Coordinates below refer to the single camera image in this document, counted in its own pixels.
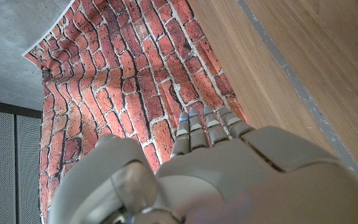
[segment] printed brick wallpaper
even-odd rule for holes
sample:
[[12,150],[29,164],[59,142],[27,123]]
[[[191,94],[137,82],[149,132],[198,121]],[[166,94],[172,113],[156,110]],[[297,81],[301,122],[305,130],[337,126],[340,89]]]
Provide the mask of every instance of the printed brick wallpaper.
[[40,206],[60,179],[114,133],[139,141],[153,170],[170,158],[178,117],[236,96],[185,0],[76,0],[26,56],[44,78]]

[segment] wooden panel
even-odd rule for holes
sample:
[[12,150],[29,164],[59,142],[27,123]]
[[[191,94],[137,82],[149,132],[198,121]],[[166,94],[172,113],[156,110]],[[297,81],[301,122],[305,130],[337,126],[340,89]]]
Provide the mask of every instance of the wooden panel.
[[278,126],[335,153],[236,0],[189,0],[256,128]]
[[358,163],[358,1],[246,2]]

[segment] robotic finger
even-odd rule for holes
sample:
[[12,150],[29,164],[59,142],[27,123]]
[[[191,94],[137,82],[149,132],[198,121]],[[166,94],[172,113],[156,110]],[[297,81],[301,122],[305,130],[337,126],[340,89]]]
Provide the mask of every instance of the robotic finger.
[[190,124],[190,151],[201,147],[209,147],[208,140],[204,133],[203,124],[200,119],[200,114],[196,108],[190,108],[189,113]]

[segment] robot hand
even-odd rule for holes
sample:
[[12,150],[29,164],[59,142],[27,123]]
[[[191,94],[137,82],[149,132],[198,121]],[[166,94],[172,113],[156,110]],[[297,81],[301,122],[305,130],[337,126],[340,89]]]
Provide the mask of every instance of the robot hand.
[[339,159],[218,112],[204,107],[205,128],[182,113],[156,173],[133,139],[101,138],[62,180],[50,223],[358,223],[358,179]]

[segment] gray concrete ceiling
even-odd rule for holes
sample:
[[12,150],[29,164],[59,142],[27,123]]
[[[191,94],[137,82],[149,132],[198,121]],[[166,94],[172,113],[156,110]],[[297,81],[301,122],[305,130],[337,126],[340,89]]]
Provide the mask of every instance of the gray concrete ceiling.
[[39,69],[21,55],[54,25],[70,0],[0,0],[0,102],[42,110]]

